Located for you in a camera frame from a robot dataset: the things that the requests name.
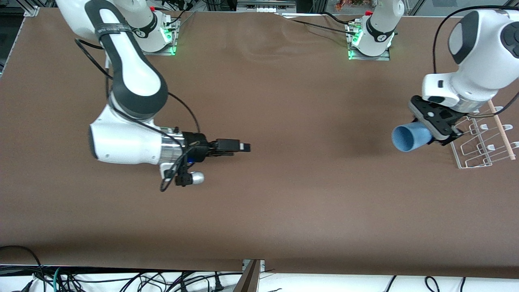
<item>black strap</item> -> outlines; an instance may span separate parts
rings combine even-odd
[[[367,28],[367,31],[370,33],[370,35],[373,36],[373,38],[375,39],[375,41],[377,43],[385,42],[394,32],[394,29],[390,32],[381,32],[381,31],[376,30],[371,25],[371,16],[366,21],[366,28]]]
[[[137,37],[146,38],[146,37],[148,37],[149,33],[152,32],[157,27],[157,23],[158,23],[157,15],[155,13],[152,13],[152,15],[153,15],[153,19],[147,26],[144,26],[142,28],[131,27],[132,31],[135,33],[135,35]]]
[[[95,35],[99,40],[103,35],[121,32],[132,32],[132,30],[129,25],[123,23],[103,23],[95,26]]]

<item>blue cup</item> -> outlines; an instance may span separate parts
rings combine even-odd
[[[402,152],[409,152],[427,144],[432,134],[422,122],[400,125],[393,130],[393,145]]]

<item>black cable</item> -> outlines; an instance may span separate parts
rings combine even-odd
[[[129,281],[131,280],[132,278],[122,278],[122,279],[110,279],[110,280],[99,280],[99,281],[90,281],[90,280],[81,280],[81,279],[76,279],[74,277],[74,280],[76,282],[81,282],[81,283],[109,283],[109,282],[119,282],[119,281]]]
[[[465,280],[467,279],[467,277],[463,277],[461,279],[461,285],[459,286],[459,292],[463,292],[463,286],[465,286]]]
[[[125,292],[126,289],[128,289],[128,287],[130,287],[131,283],[133,281],[135,281],[135,279],[137,279],[138,277],[140,277],[143,273],[139,273],[137,275],[135,275],[133,278],[131,278],[128,282],[126,282],[126,284],[121,288],[121,290],[119,290],[119,292]]]
[[[67,277],[66,287],[67,287],[67,289],[69,289],[69,291],[72,291],[72,290],[70,289],[70,276]]]
[[[155,276],[150,277],[150,278],[148,278],[148,277],[146,277],[146,276],[144,276],[144,275],[140,276],[139,279],[141,280],[141,282],[140,282],[140,284],[139,284],[139,286],[138,286],[138,288],[137,288],[137,292],[141,292],[141,291],[142,291],[142,288],[144,288],[144,286],[146,286],[146,284],[153,285],[153,286],[159,288],[159,289],[160,289],[160,292],[162,292],[162,287],[160,287],[160,286],[157,285],[157,284],[151,283],[151,281],[153,280],[153,278],[157,277],[157,276],[160,275],[160,274],[161,274],[161,273],[157,273]]]
[[[165,3],[167,3],[169,5],[169,7],[171,7],[171,9],[173,9],[173,11],[177,11],[177,10],[175,10],[175,7],[173,7],[173,5],[175,5],[178,10],[181,10],[179,5],[177,5],[176,3],[171,3],[169,0],[162,0],[162,6],[163,7],[164,7]]]
[[[178,102],[180,102],[180,104],[183,105],[187,109],[187,111],[191,114],[193,121],[195,121],[196,131],[198,133],[200,133],[200,125],[198,124],[198,119],[196,118],[195,113],[191,110],[191,108],[189,108],[189,106],[184,101],[182,101],[182,99],[180,99],[178,96],[172,94],[171,92],[168,92],[168,94],[169,94],[169,96],[171,96],[172,98],[174,98]]]
[[[434,282],[434,284],[436,286],[436,291],[431,289],[431,287],[429,286],[429,283],[427,282],[429,279],[433,280],[433,282]],[[433,278],[431,276],[427,276],[427,277],[425,277],[424,281],[425,281],[425,286],[427,287],[427,289],[429,289],[429,291],[431,291],[431,292],[440,292],[440,287],[438,287],[438,282],[436,282],[435,278]]]
[[[202,0],[202,2],[204,2],[207,5],[214,5],[214,6],[220,6],[223,4],[223,0],[220,0],[220,3],[209,3],[209,2],[206,2],[205,0]]]
[[[166,290],[168,288],[168,283],[166,281],[166,278],[164,278],[164,276],[162,275],[162,273],[160,274],[160,277],[162,278],[162,280],[164,281],[164,290]]]
[[[218,276],[241,275],[241,274],[243,274],[243,273],[241,273],[241,272],[233,272],[233,273],[222,273],[222,274],[218,274]],[[193,283],[196,283],[196,282],[200,282],[200,281],[206,280],[206,279],[208,279],[208,278],[214,278],[214,277],[216,277],[216,275],[209,275],[209,276],[196,276],[196,277],[193,277],[193,278],[186,279],[186,281],[190,281],[190,280],[193,280],[193,279],[196,279],[196,278],[199,278],[199,277],[201,277],[201,278],[198,279],[198,280],[195,280],[195,281],[192,281],[192,282],[186,283],[186,286],[189,286],[189,285],[191,285],[191,284],[193,284]],[[180,290],[181,290],[181,288],[178,288],[177,290],[174,290],[173,292],[178,292],[178,291],[180,291]]]
[[[81,49],[81,51],[87,56],[87,58],[90,60],[90,62],[92,62],[92,64],[94,64],[99,69],[99,71],[101,71],[110,80],[114,79],[113,77],[110,76],[110,74],[108,74],[103,69],[103,67],[101,67],[101,65],[99,65],[99,63],[94,59],[94,57],[92,57],[92,55],[87,51],[87,49],[85,49],[85,47],[83,46],[83,44],[82,44],[80,39],[77,38],[75,40],[75,42],[76,42],[76,45]]]
[[[4,246],[0,246],[0,250],[8,249],[8,248],[18,248],[18,249],[23,249],[23,250],[29,252],[31,254],[31,256],[33,256],[33,258],[36,261],[36,263],[38,264],[38,268],[39,268],[40,273],[42,274],[42,278],[45,278],[45,273],[43,273],[43,269],[42,269],[42,263],[39,261],[38,256],[32,251],[32,249],[30,249],[28,247],[25,247],[25,246],[22,246],[22,245],[4,245]],[[47,285],[45,283],[43,283],[43,291],[44,292],[47,291]]]
[[[89,43],[89,42],[87,42],[87,41],[83,41],[82,39],[78,39],[78,40],[79,40],[80,43],[82,43],[82,44],[84,44],[84,45],[87,45],[87,46],[89,46],[89,47],[91,47],[91,48],[98,49],[98,50],[104,50],[104,48],[101,47],[101,46],[91,44],[91,43]]]
[[[170,22],[167,22],[166,25],[170,25],[170,24],[172,24],[172,23],[175,23],[177,20],[180,19],[180,17],[182,17],[182,14],[184,14],[184,12],[186,12],[186,11],[187,11],[187,10],[182,10],[182,12],[179,14],[178,17],[176,17],[175,19],[173,19],[173,20],[170,21]]]
[[[338,30],[338,29],[334,29],[334,28],[329,28],[329,27],[327,27],[327,26],[322,26],[322,25],[318,25],[318,24],[310,23],[310,22],[306,22],[306,21],[300,21],[300,20],[295,20],[295,19],[291,19],[291,20],[292,20],[292,21],[295,21],[295,22],[299,22],[299,23],[303,23],[303,24],[307,24],[307,25],[315,26],[316,28],[322,28],[322,29],[326,29],[326,30],[331,30],[331,31],[336,31],[336,32],[342,32],[342,33],[350,34],[350,35],[355,35],[354,32],[350,32],[350,31],[345,31],[345,30]]]
[[[499,111],[492,113],[492,114],[481,114],[481,115],[473,115],[473,114],[467,114],[468,117],[472,118],[485,118],[485,117],[493,117],[495,115],[498,115],[502,112],[504,112],[509,106],[511,106],[516,99],[519,98],[519,92],[515,94],[515,96]]]
[[[335,21],[337,21],[338,23],[341,23],[341,24],[348,24],[348,22],[355,20],[355,18],[354,18],[353,20],[342,21],[342,20],[336,18],[335,15],[333,15],[333,14],[331,14],[331,13],[329,13],[329,12],[326,12],[326,11],[324,11],[324,12],[319,12],[319,14],[322,14],[322,15],[328,15],[328,16],[331,17],[333,20],[335,20]]]
[[[220,282],[220,277],[218,276],[218,272],[214,272],[214,292],[220,292],[223,289],[224,289],[224,286],[222,285],[222,282]]]
[[[394,280],[397,278],[397,275],[394,275],[391,280],[389,281],[388,287],[386,288],[385,292],[389,292],[389,289],[391,289],[391,285],[393,285]]]
[[[110,75],[110,69],[109,68],[106,68],[106,73],[108,75]],[[110,98],[110,92],[112,92],[112,89],[110,88],[110,83],[109,81],[110,80],[108,77],[104,77],[104,92],[105,92],[105,95],[106,95],[106,100],[108,100]]]
[[[192,274],[194,274],[194,272],[182,272],[182,274],[178,278],[176,278],[176,280],[173,281],[173,283],[171,283],[171,285],[169,286],[168,289],[166,289],[165,292],[171,291],[176,285],[178,285],[181,282],[183,282],[184,279],[186,279],[187,277],[189,277]]]
[[[108,84],[108,77],[105,77],[105,89],[108,89],[108,85],[107,85],[107,84]],[[106,98],[108,98],[108,95],[109,95],[109,94],[110,94],[110,93],[107,91],[107,92],[106,92]],[[145,127],[145,128],[148,128],[148,129],[150,129],[150,130],[153,130],[153,131],[155,131],[155,132],[158,132],[158,133],[160,133],[161,135],[164,135],[164,136],[166,136],[166,137],[169,137],[171,140],[173,140],[175,143],[177,143],[177,144],[180,146],[180,149],[182,150],[183,153],[182,153],[182,155],[180,155],[180,156],[175,160],[175,162],[174,162],[174,163],[171,165],[171,167],[169,168],[169,172],[171,172],[171,171],[173,170],[173,168],[176,166],[177,168],[175,169],[175,173],[173,173],[173,174],[170,175],[171,178],[170,178],[169,181],[166,181],[166,178],[163,178],[163,179],[161,180],[161,182],[160,182],[159,190],[160,190],[161,192],[165,192],[165,191],[169,188],[169,186],[171,185],[171,182],[173,181],[173,178],[175,177],[175,175],[178,173],[178,171],[179,171],[179,169],[180,169],[180,167],[179,167],[179,166],[180,166],[180,162],[185,158],[185,156],[188,154],[188,152],[192,149],[191,146],[188,145],[187,149],[184,149],[184,147],[182,146],[182,144],[181,144],[178,140],[176,140],[173,136],[171,136],[171,135],[169,135],[169,134],[163,132],[162,130],[156,129],[156,128],[150,126],[150,125],[146,125],[146,124],[142,123],[141,121],[136,120],[135,118],[133,118],[133,117],[127,115],[126,113],[124,113],[124,112],[118,110],[118,109],[115,108],[115,107],[113,107],[112,109],[113,109],[115,112],[117,112],[118,114],[120,114],[121,116],[127,118],[128,120],[130,120],[130,121],[132,121],[132,122],[134,122],[134,123],[137,123],[137,124],[139,124],[139,125],[141,125],[141,126],[143,126],[143,127]]]
[[[440,29],[442,28],[443,24],[449,19],[451,16],[458,14],[463,11],[467,10],[473,10],[473,9],[511,9],[511,10],[519,10],[519,7],[513,7],[513,6],[500,6],[500,5],[478,5],[478,6],[471,6],[471,7],[465,7],[462,9],[458,9],[451,14],[447,15],[438,28],[436,29],[436,33],[434,34],[434,41],[432,43],[432,68],[433,72],[436,74],[436,41],[438,40],[438,34],[440,32]]]

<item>cable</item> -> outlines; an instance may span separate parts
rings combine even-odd
[[[86,48],[83,46],[83,43],[86,43],[78,38],[75,39],[75,42],[76,42],[76,45],[81,49],[81,51],[87,56],[87,58],[99,69],[99,71],[101,71],[104,75],[105,75],[105,92],[106,92],[106,98],[109,97],[109,90],[108,90],[108,79],[110,80],[113,80],[114,78],[108,73],[108,70],[104,70],[101,65],[99,65],[99,63],[94,59],[94,57],[86,50]],[[92,45],[90,43],[88,43],[88,46],[91,46],[93,48],[95,48],[95,45]],[[188,112],[191,114],[191,116],[193,117],[193,120],[195,121],[195,125],[196,125],[196,128],[197,128],[197,131],[200,132],[200,125],[198,123],[198,119],[196,118],[195,114],[193,113],[193,111],[191,110],[191,108],[189,108],[189,106],[184,102],[182,101],[179,97],[177,97],[176,95],[172,94],[171,92],[168,92],[168,95],[172,96],[174,99],[176,99],[178,102],[180,102],[184,107],[186,107],[186,109],[188,110]],[[126,119],[134,122],[134,123],[137,123],[145,128],[148,128],[152,131],[155,131],[161,135],[164,135],[168,138],[170,138],[172,141],[174,141],[176,144],[178,144],[182,150],[182,155],[180,155],[177,160],[171,165],[171,167],[169,168],[169,172],[171,172],[173,170],[173,168],[175,166],[177,166],[176,170],[175,170],[175,173],[173,173],[173,175],[171,176],[171,179],[169,181],[166,181],[166,178],[163,178],[161,183],[160,183],[160,191],[161,192],[165,192],[169,186],[171,185],[171,182],[173,181],[173,177],[175,177],[175,175],[177,174],[177,172],[179,171],[179,163],[185,158],[185,156],[188,154],[188,152],[192,149],[192,145],[188,145],[187,149],[184,149],[184,146],[178,141],[176,140],[173,136],[165,133],[164,131],[160,130],[160,129],[156,129],[150,125],[146,125],[144,123],[142,123],[141,121],[127,115],[126,113],[122,112],[121,110],[115,108],[115,107],[112,107],[112,109],[117,112],[118,114],[120,114],[121,116],[125,117]]]
[[[75,279],[76,282],[81,282],[81,283],[108,283],[108,282],[119,282],[119,281],[128,281],[128,280],[131,280],[131,278],[99,280],[99,281],[88,281],[88,280]]]
[[[87,46],[91,47],[91,48],[98,49],[98,50],[104,50],[103,47],[98,46],[98,45],[91,44],[91,43],[89,43],[89,42],[87,42],[87,41],[83,41],[82,39],[78,39],[78,41],[79,41],[80,43],[84,44],[84,45],[87,45]]]
[[[338,30],[338,29],[334,29],[334,28],[329,28],[327,26],[322,26],[322,25],[318,25],[318,24],[314,24],[314,23],[310,23],[310,22],[306,22],[306,21],[300,21],[300,20],[295,20],[295,19],[291,19],[291,20],[295,21],[295,22],[302,23],[302,24],[307,24],[307,25],[315,26],[316,28],[322,28],[322,29],[326,29],[326,30],[342,32],[342,33],[350,34],[350,35],[355,35],[354,32],[349,32],[349,31],[345,31],[345,30]]]
[[[511,106],[516,99],[519,98],[519,92],[515,94],[515,96],[500,110],[492,114],[481,114],[481,115],[473,115],[473,114],[467,114],[467,117],[471,118],[485,118],[485,117],[493,117],[495,115],[498,115],[502,112],[504,112],[509,106]]]
[[[218,276],[218,272],[214,272],[214,292],[220,292],[223,289],[224,289],[224,286],[222,286],[222,282],[220,282],[220,277]]]
[[[333,20],[335,20],[335,21],[337,21],[338,23],[341,23],[341,24],[348,24],[348,22],[355,20],[355,18],[353,18],[352,20],[342,21],[342,20],[336,18],[335,15],[333,15],[333,14],[331,14],[331,13],[329,13],[329,12],[326,12],[326,11],[324,11],[324,12],[319,12],[319,14],[321,14],[321,15],[328,15],[328,16],[331,17]]]
[[[195,121],[195,125],[196,125],[196,131],[198,133],[200,133],[200,125],[198,124],[198,119],[196,118],[195,116],[195,113],[189,108],[189,106],[184,102],[182,101],[182,99],[180,99],[178,96],[172,94],[171,92],[168,92],[169,96],[171,96],[172,98],[176,99],[178,102],[180,102],[181,105],[183,105],[187,111],[191,114],[191,117],[193,118],[193,121]]]
[[[385,292],[389,292],[389,289],[391,289],[391,285],[393,285],[394,280],[397,278],[397,275],[394,275],[391,280],[389,281],[388,287],[386,288]]]
[[[431,287],[429,286],[429,283],[427,282],[429,279],[432,279],[434,284],[436,285],[436,291],[431,289]],[[429,291],[431,291],[431,292],[440,292],[440,287],[438,287],[438,282],[436,282],[435,278],[433,278],[431,276],[427,276],[427,277],[425,277],[424,281],[425,281],[425,286],[427,286],[427,289],[429,289]]]
[[[133,278],[131,278],[128,282],[126,282],[126,284],[121,288],[121,290],[119,290],[119,292],[125,292],[126,289],[128,289],[128,287],[130,287],[131,283],[133,281],[135,281],[135,279],[137,279],[138,277],[140,277],[143,273],[139,273],[137,275],[135,275]]]
[[[171,291],[176,285],[182,283],[184,281],[184,279],[186,279],[187,277],[189,277],[190,275],[194,274],[194,272],[182,272],[182,274],[176,278],[175,281],[173,281],[173,283],[171,283],[171,285],[169,286],[168,289],[166,289],[165,292],[169,292]]]
[[[141,291],[142,291],[142,288],[144,288],[144,286],[146,286],[146,284],[153,285],[153,286],[159,288],[159,289],[160,289],[160,292],[162,292],[162,287],[160,287],[160,286],[157,285],[157,284],[151,283],[151,281],[153,280],[153,278],[157,277],[157,276],[160,275],[160,274],[161,274],[161,273],[157,273],[155,276],[153,276],[153,277],[151,277],[151,278],[148,278],[148,277],[146,277],[145,275],[140,276],[139,279],[141,280],[141,283],[139,284],[139,287],[137,288],[137,292],[141,292]]]
[[[438,34],[440,32],[440,29],[442,28],[443,24],[449,19],[451,16],[458,14],[463,11],[467,10],[473,10],[473,9],[510,9],[510,10],[519,10],[519,7],[513,7],[513,6],[500,6],[500,5],[478,5],[478,6],[471,6],[471,7],[465,7],[462,9],[458,9],[451,14],[447,15],[438,28],[436,29],[436,33],[434,34],[434,41],[432,43],[432,68],[433,72],[436,74],[436,41],[438,40]]]
[[[465,286],[465,280],[467,279],[467,277],[463,277],[461,279],[461,285],[459,286],[459,292],[463,292],[463,286]]]
[[[8,248],[18,248],[18,249],[23,249],[23,250],[29,252],[31,254],[31,256],[33,256],[33,258],[36,261],[36,263],[38,264],[38,268],[39,268],[40,273],[42,274],[42,278],[45,278],[45,274],[43,273],[43,269],[42,269],[42,263],[39,261],[39,259],[36,256],[36,254],[30,248],[25,247],[25,246],[21,246],[21,245],[4,245],[4,246],[0,246],[0,250],[8,249]],[[44,292],[47,291],[47,285],[45,283],[43,284],[43,291]]]
[[[243,273],[241,273],[241,272],[222,273],[222,274],[218,274],[218,276],[241,275],[241,274],[243,274]],[[186,286],[191,285],[191,284],[196,283],[196,282],[200,282],[200,281],[206,280],[208,278],[214,278],[214,277],[216,277],[216,275],[209,275],[209,276],[205,276],[205,277],[204,276],[197,276],[197,277],[186,279],[186,281],[190,281],[190,280],[193,280],[193,279],[196,279],[196,278],[199,278],[199,277],[202,277],[202,278],[198,279],[198,280],[195,280],[195,281],[192,281],[192,282],[189,282],[189,283],[186,283]],[[174,290],[173,292],[178,292],[180,290],[181,290],[181,288],[178,288],[178,289]]]
[[[60,268],[57,268],[54,272],[54,277],[52,278],[52,287],[54,288],[54,292],[58,292],[58,288],[56,287],[56,281],[58,280],[58,273],[60,271]]]
[[[184,14],[184,12],[186,12],[186,11],[187,11],[187,10],[182,10],[182,12],[180,13],[180,15],[179,15],[178,17],[176,17],[175,19],[173,19],[173,20],[170,21],[170,22],[167,22],[166,25],[170,25],[170,24],[176,22],[177,20],[179,20],[180,17],[182,17],[182,14]]]
[[[207,5],[214,5],[214,6],[219,6],[219,5],[223,4],[223,0],[220,0],[220,3],[209,3],[206,0],[202,0],[202,2],[204,2]]]
[[[92,55],[85,49],[80,39],[75,39],[76,45],[81,49],[81,51],[87,56],[87,58],[94,64],[99,71],[101,71],[106,77],[108,77],[110,80],[113,80],[114,78],[110,76],[102,67],[99,65],[99,63],[92,57]]]

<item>metal frame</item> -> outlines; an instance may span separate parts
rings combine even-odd
[[[493,109],[489,108],[482,114],[499,111],[502,107],[494,107]],[[470,137],[469,140],[461,144],[458,140],[450,143],[459,169],[487,167],[500,160],[515,159],[513,150],[519,148],[519,141],[510,143],[506,134],[503,137],[503,133],[513,129],[513,126],[501,125],[499,122],[496,123],[495,127],[489,127],[482,123],[486,119],[488,118],[465,117],[455,125],[455,127],[464,130],[465,135]],[[503,145],[497,147],[492,143],[492,139],[498,136],[501,136]]]
[[[15,41],[12,43],[11,50],[9,51],[9,54],[7,55],[7,58],[5,59],[5,64],[2,70],[0,70],[0,78],[2,78],[2,75],[5,71],[5,68],[7,67],[7,64],[9,63],[9,58],[11,57],[12,51],[15,49],[16,42],[18,41],[18,37],[20,36],[20,33],[22,32],[23,24],[25,23],[26,18],[24,17],[22,20],[22,23],[20,24],[20,28],[18,29],[18,33],[16,34]]]
[[[245,271],[233,289],[233,292],[257,292],[260,273],[265,271],[264,260],[244,260]]]

